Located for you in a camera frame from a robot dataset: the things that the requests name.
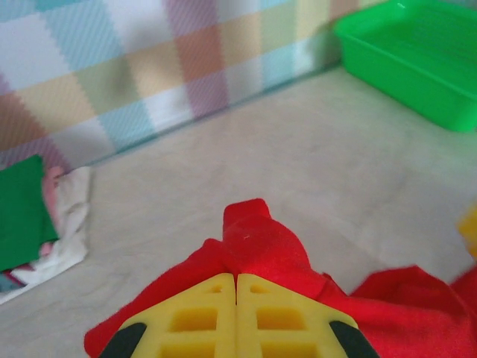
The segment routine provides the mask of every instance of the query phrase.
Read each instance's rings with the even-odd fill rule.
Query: green fabric
[[[0,171],[0,271],[38,260],[41,245],[58,239],[42,179],[39,156]]]

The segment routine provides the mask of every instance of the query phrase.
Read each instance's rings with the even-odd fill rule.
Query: plaid wallpaper
[[[0,0],[0,166],[82,166],[323,68],[373,2]]]

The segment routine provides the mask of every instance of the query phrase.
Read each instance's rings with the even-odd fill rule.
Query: red cloth
[[[228,206],[221,242],[208,239],[133,302],[90,330],[98,357],[122,323],[223,272],[256,274],[351,315],[382,358],[476,358],[477,266],[451,286],[414,266],[372,274],[351,294],[313,271],[300,240],[256,199]]]

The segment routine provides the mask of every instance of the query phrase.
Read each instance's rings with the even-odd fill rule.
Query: white cloth
[[[59,275],[84,260],[86,246],[86,219],[89,212],[91,168],[83,167],[59,179],[57,193],[57,233],[60,237],[51,253],[31,263],[33,271],[14,269],[12,274],[27,286],[0,293],[3,304],[35,286]]]

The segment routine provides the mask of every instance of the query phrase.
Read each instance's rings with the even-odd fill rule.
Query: plastic basket
[[[335,26],[348,72],[451,131],[477,128],[477,11],[392,0]]]

